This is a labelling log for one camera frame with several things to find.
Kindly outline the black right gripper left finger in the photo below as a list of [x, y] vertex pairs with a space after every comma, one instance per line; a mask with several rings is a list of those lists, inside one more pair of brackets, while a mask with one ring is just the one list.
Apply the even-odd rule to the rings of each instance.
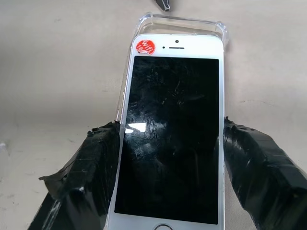
[[27, 230], [103, 230], [115, 187], [120, 123], [88, 131], [58, 172], [42, 176], [47, 195]]

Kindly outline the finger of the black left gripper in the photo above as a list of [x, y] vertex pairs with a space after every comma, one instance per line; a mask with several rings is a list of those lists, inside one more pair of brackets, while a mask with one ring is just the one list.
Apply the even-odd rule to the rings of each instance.
[[170, 11], [170, 0], [154, 0], [154, 2], [163, 11]]

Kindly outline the white smartphone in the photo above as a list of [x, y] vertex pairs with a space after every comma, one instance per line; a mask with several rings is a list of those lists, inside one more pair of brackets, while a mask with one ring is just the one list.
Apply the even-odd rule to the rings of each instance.
[[106, 230], [225, 230], [221, 39], [136, 36], [123, 93]]

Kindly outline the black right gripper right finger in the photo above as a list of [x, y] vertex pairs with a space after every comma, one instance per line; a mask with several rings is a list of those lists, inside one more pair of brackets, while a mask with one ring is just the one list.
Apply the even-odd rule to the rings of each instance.
[[232, 188], [257, 230], [307, 230], [307, 173], [267, 134], [224, 119]]

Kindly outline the clear plastic phone case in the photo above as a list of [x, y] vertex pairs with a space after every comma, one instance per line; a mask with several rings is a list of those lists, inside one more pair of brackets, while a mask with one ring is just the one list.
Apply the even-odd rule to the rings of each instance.
[[[128, 108], [130, 82], [132, 78], [132, 65], [134, 55], [136, 55], [136, 42], [141, 36], [152, 35], [181, 35], [188, 37], [215, 37], [223, 43], [223, 51], [228, 44], [228, 31], [222, 22], [212, 22], [206, 20], [181, 18], [169, 15], [147, 13], [139, 19], [136, 31], [129, 47], [127, 56], [126, 70], [124, 72], [121, 94], [118, 102], [116, 119], [120, 122], [120, 139], [123, 140], [125, 131], [125, 120]], [[220, 55], [221, 64], [219, 64], [219, 136], [218, 136], [218, 153], [219, 153], [219, 200], [225, 200], [225, 169], [224, 169], [224, 53]]]

